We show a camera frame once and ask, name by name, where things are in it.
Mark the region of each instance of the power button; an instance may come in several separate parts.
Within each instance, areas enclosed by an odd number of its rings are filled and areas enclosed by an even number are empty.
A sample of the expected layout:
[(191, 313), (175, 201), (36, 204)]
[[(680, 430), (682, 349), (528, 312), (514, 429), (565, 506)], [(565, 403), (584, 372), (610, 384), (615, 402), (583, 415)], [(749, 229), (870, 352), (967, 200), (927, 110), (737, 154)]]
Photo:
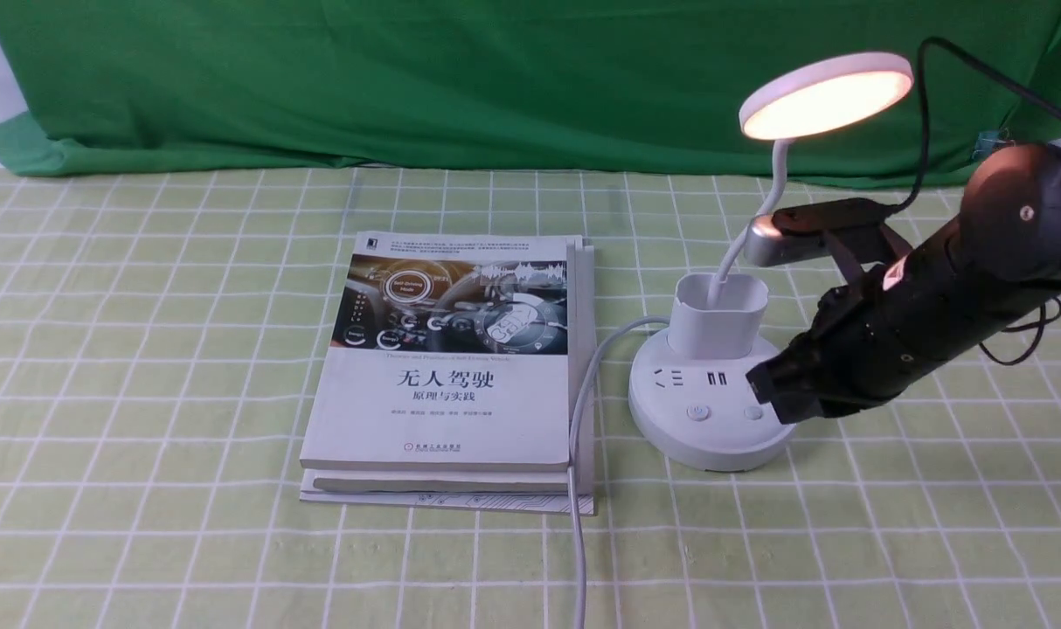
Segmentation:
[(686, 406), (686, 417), (694, 419), (695, 422), (706, 421), (706, 419), (710, 418), (710, 407), (706, 406), (706, 404)]

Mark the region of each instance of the book cover image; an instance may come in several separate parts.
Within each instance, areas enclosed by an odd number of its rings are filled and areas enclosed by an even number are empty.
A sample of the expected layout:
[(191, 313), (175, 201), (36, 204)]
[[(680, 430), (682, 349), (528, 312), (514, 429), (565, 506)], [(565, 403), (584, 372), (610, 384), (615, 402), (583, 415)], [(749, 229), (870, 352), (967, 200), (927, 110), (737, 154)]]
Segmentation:
[(332, 347), (567, 354), (566, 261), (352, 255)]

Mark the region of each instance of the black cable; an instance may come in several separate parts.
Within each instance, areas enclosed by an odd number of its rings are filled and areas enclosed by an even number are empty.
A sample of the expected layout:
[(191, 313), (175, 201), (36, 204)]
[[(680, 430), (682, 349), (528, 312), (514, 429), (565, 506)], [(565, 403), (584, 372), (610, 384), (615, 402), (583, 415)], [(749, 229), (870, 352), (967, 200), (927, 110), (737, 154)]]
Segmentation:
[(981, 59), (978, 59), (974, 55), (970, 55), (969, 52), (963, 51), (961, 47), (957, 43), (953, 43), (950, 40), (943, 39), (941, 37), (927, 37), (919, 45), (918, 55), (915, 56), (915, 89), (919, 92), (919, 116), (920, 116), (920, 146), (919, 146), (919, 164), (915, 169), (915, 184), (911, 184), (910, 193), (907, 195), (903, 202), (890, 206), (889, 214), (898, 214), (898, 212), (906, 210), (907, 206), (915, 202), (915, 198), (919, 196), (919, 191), (923, 187), (923, 176), (926, 175), (927, 161), (929, 160), (929, 143), (930, 143), (930, 111), (929, 103), (926, 101), (926, 48), (927, 47), (939, 47), (950, 52), (967, 67), (973, 68), (977, 72), (989, 77), (993, 83), (997, 83), (1005, 89), (1009, 89), (1013, 94), (1022, 97), (1025, 101), (1041, 107), (1042, 110), (1048, 112), (1055, 119), (1061, 122), (1061, 108), (1055, 106), (1055, 104), (1044, 100), (1044, 97), (1037, 94), (1037, 92), (1031, 91), (1028, 87), (1024, 87), (1013, 80), (1009, 78), (998, 72), (997, 69), (986, 64)]
[(982, 353), (988, 355), (990, 361), (993, 361), (994, 363), (1003, 365), (1005, 367), (1011, 367), (1013, 365), (1019, 365), (1024, 361), (1027, 361), (1030, 357), (1030, 355), (1034, 353), (1034, 350), (1038, 349), (1039, 343), (1042, 342), (1043, 330), (1045, 330), (1045, 328), (1050, 324), (1054, 324), (1055, 321), (1058, 321), (1059, 318), (1061, 318), (1061, 299), (1055, 297), (1051, 298), (1051, 301), (1054, 301), (1059, 307), (1059, 312), (1057, 312), (1057, 314), (1055, 314), (1054, 317), (1047, 317), (1047, 305), (1043, 304), (1039, 307), (1039, 319), (1037, 322), (1024, 324), (1022, 326), (1011, 326), (1009, 328), (1005, 328), (1005, 330), (1001, 330), (1002, 333), (1006, 334), (1023, 333), (1023, 331), (1025, 330), (1034, 330), (1034, 335), (1033, 337), (1031, 337), (1031, 343), (1029, 344), (1029, 346), (1027, 346), (1027, 349), (1024, 350), (1023, 354), (1020, 354), (1019, 357), (1012, 359), (1011, 361), (1002, 361), (1002, 359), (995, 357), (995, 355), (993, 355), (993, 353), (989, 351), (989, 347), (985, 347), (985, 344), (981, 343), (978, 344), (978, 347), (981, 348)]

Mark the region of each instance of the lamp head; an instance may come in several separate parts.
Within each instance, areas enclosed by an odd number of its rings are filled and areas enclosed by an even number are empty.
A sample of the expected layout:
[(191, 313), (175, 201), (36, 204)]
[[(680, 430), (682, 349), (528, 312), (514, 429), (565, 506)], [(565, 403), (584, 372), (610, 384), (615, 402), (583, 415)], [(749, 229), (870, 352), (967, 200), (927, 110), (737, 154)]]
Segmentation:
[(891, 52), (824, 59), (756, 89), (740, 110), (742, 132), (756, 140), (833, 132), (886, 110), (914, 83), (909, 62)]

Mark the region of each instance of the white cable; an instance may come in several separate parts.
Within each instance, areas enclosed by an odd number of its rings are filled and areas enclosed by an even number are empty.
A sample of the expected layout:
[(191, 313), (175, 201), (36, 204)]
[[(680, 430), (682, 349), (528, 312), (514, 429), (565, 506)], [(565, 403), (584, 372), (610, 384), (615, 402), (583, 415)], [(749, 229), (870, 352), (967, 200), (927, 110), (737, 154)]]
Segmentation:
[(581, 532), (581, 509), (577, 505), (576, 481), (577, 437), (581, 434), (582, 410), (586, 407), (586, 399), (589, 398), (593, 389), (593, 382), (597, 379), (599, 362), (602, 362), (604, 353), (606, 353), (609, 346), (639, 326), (669, 322), (671, 319), (667, 317), (642, 317), (634, 319), (630, 324), (620, 326), (614, 333), (611, 333), (609, 337), (604, 339), (597, 347), (597, 351), (594, 351), (593, 357), (589, 361), (589, 367), (586, 369), (586, 379), (582, 380), (581, 388), (577, 391), (577, 402), (574, 405), (573, 414), (570, 415), (573, 419), (570, 422), (570, 467), (567, 470), (567, 490), (570, 493), (570, 517), (573, 522), (573, 555), (577, 578), (577, 597), (573, 610), (573, 629), (584, 629), (584, 626), (586, 626), (586, 591), (588, 589), (588, 580), (586, 578), (586, 540), (584, 540), (584, 534)]
[[(767, 192), (767, 198), (763, 199), (760, 210), (755, 210), (755, 215), (764, 215), (775, 210), (776, 205), (779, 204), (779, 199), (783, 196), (783, 188), (786, 187), (787, 146), (790, 146), (790, 140), (776, 140), (775, 144), (771, 144), (771, 191)], [(710, 308), (717, 307), (717, 298), (721, 294), (721, 286), (726, 283), (726, 278), (729, 278), (729, 269), (733, 266), (733, 262), (736, 261), (736, 257), (742, 251), (742, 248), (744, 248), (744, 240), (747, 240), (747, 231), (750, 228), (751, 221), (744, 226), (736, 240), (729, 245), (726, 258), (721, 260), (721, 266), (717, 268), (716, 274), (711, 279), (710, 292), (706, 297), (706, 303)]]

